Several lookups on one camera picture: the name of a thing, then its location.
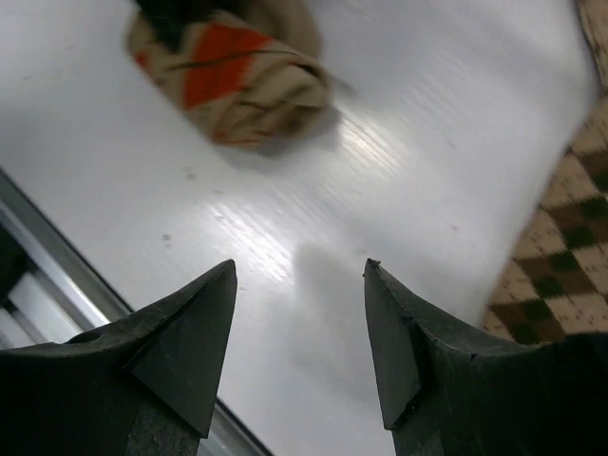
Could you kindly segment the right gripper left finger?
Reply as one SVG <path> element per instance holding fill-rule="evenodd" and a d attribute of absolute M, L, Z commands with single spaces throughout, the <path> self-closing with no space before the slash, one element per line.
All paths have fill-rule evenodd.
<path fill-rule="evenodd" d="M 237 287 L 226 260 L 65 343 L 2 351 L 2 453 L 195 454 L 211 426 Z"/>

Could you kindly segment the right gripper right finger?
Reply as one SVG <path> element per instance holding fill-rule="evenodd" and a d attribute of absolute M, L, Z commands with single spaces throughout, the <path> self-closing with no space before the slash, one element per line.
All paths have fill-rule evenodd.
<path fill-rule="evenodd" d="M 384 427 L 399 455 L 603 455 L 607 336 L 526 347 L 414 294 L 376 260 L 365 311 Z"/>

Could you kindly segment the brown tan argyle sock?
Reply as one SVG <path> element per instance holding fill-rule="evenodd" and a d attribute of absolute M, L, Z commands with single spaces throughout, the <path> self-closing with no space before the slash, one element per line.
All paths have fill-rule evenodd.
<path fill-rule="evenodd" d="M 607 330 L 607 94 L 570 142 L 487 306 L 484 329 L 534 346 Z"/>

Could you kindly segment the orange green argyle sock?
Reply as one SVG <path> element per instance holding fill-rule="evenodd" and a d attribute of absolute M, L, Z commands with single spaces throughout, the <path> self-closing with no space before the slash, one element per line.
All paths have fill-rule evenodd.
<path fill-rule="evenodd" d="M 138 1 L 126 47 L 148 81 L 212 143 L 298 135 L 331 101 L 304 1 Z"/>

